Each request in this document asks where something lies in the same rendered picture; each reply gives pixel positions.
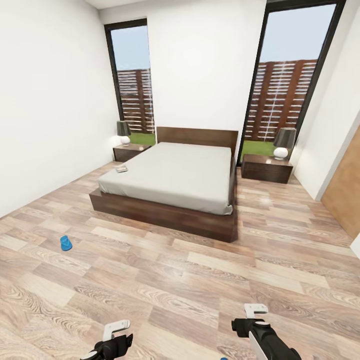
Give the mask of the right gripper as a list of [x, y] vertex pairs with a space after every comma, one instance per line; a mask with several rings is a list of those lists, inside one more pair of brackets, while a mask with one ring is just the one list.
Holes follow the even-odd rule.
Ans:
[[231, 321], [232, 330], [237, 332], [238, 337], [240, 338], [248, 338], [248, 328], [249, 325], [254, 321], [263, 321], [261, 318], [247, 319], [247, 318], [235, 318], [235, 320]]

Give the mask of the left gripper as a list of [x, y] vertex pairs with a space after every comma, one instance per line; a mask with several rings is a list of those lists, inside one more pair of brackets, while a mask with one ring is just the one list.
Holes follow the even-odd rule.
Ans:
[[120, 358], [126, 355], [128, 349], [132, 346], [133, 343], [133, 333], [130, 336], [120, 335], [118, 337], [115, 337], [109, 341], [99, 341], [94, 346], [95, 349], [101, 348], [101, 347], [108, 347], [111, 352], [111, 360], [114, 360], [115, 358]]

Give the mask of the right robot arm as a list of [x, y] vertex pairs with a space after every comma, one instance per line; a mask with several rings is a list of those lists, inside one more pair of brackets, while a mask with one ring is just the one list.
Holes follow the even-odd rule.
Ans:
[[245, 303], [245, 318], [231, 321], [232, 330], [238, 337], [248, 338], [259, 360], [301, 360], [294, 348], [289, 348], [277, 335], [271, 324], [255, 314], [267, 314], [268, 307], [262, 303]]

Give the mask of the hardback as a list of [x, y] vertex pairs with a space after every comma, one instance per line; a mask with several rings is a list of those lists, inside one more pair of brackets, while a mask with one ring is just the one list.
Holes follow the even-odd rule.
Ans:
[[120, 172], [128, 171], [128, 168], [126, 165], [121, 164], [121, 165], [116, 166], [116, 170], [118, 173], [120, 173]]

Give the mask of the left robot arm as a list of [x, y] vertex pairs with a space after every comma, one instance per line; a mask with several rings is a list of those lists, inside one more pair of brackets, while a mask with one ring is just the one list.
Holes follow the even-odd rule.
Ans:
[[131, 327], [131, 321], [108, 323], [104, 327], [103, 340], [96, 343], [94, 349], [84, 355], [80, 360], [114, 360], [126, 355], [133, 343], [133, 333], [130, 336], [120, 335], [115, 337], [115, 332], [120, 332]]

